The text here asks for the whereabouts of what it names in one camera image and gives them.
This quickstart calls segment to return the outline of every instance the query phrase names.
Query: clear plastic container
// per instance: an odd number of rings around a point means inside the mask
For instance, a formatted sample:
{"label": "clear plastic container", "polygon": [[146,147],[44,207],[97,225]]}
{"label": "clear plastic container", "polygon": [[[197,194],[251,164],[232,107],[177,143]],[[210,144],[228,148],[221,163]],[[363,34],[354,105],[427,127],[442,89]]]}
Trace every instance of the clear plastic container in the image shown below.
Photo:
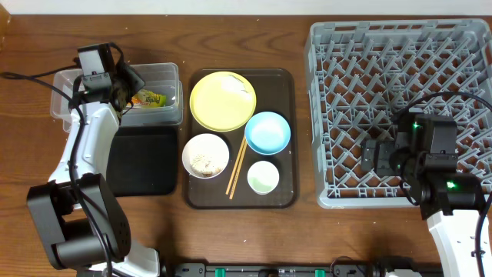
{"label": "clear plastic container", "polygon": [[[160,108],[133,108],[121,119],[121,126],[179,125],[183,120],[183,89],[179,82],[178,67],[174,63],[132,65],[145,81],[145,89],[166,95],[166,106]],[[68,96],[72,95],[73,81],[82,73],[81,69],[64,70],[56,73],[56,88]],[[50,113],[63,119],[63,129],[70,131],[71,118],[68,101],[52,92]]]}

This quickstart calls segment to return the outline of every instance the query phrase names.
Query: green indicator light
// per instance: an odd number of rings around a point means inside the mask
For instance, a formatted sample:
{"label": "green indicator light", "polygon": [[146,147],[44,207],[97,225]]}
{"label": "green indicator light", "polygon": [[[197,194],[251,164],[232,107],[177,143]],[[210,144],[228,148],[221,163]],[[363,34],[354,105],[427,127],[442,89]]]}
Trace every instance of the green indicator light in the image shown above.
{"label": "green indicator light", "polygon": [[446,185],[449,189],[454,189],[456,187],[456,184],[453,182],[446,182]]}

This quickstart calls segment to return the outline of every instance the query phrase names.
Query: chopsticks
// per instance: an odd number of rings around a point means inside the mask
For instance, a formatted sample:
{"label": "chopsticks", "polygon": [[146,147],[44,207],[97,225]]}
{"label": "chopsticks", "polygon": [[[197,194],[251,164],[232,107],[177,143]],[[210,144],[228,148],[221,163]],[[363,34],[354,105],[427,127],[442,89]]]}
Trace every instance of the chopsticks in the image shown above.
{"label": "chopsticks", "polygon": [[232,169],[231,179],[229,179],[228,189],[225,191],[225,194],[228,195],[232,185],[231,195],[229,196],[229,199],[232,199],[234,197],[234,191],[236,190],[239,172],[241,171],[241,165],[243,163],[244,154],[246,153],[247,147],[248,144],[246,143],[246,137],[243,136],[243,141],[241,142],[241,146],[239,147],[238,157],[236,158],[236,163],[234,163],[234,168]]}

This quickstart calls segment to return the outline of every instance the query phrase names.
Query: wooden table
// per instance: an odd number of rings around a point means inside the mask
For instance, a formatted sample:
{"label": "wooden table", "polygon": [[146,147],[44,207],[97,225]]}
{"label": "wooden table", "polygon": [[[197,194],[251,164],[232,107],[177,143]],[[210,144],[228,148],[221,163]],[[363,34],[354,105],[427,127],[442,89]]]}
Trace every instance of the wooden table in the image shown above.
{"label": "wooden table", "polygon": [[[403,255],[438,263],[419,209],[325,210],[314,197],[303,57],[309,27],[382,19],[403,18],[15,15],[0,52],[0,71],[46,72],[70,65],[77,47],[107,41],[117,42],[131,64],[176,63],[185,92],[191,74],[200,68],[286,68],[296,90],[298,201],[284,210],[194,210],[181,195],[180,167],[174,194],[118,199],[132,238],[173,263],[206,259],[309,265],[329,264],[340,255],[360,260]],[[491,17],[486,20],[492,24]],[[52,77],[43,80],[52,82]],[[68,136],[62,122],[49,115],[50,95],[49,89],[31,82],[0,80],[0,275],[74,275],[49,265],[25,204],[28,189],[45,184],[55,169]],[[181,128],[179,138],[182,149]]]}

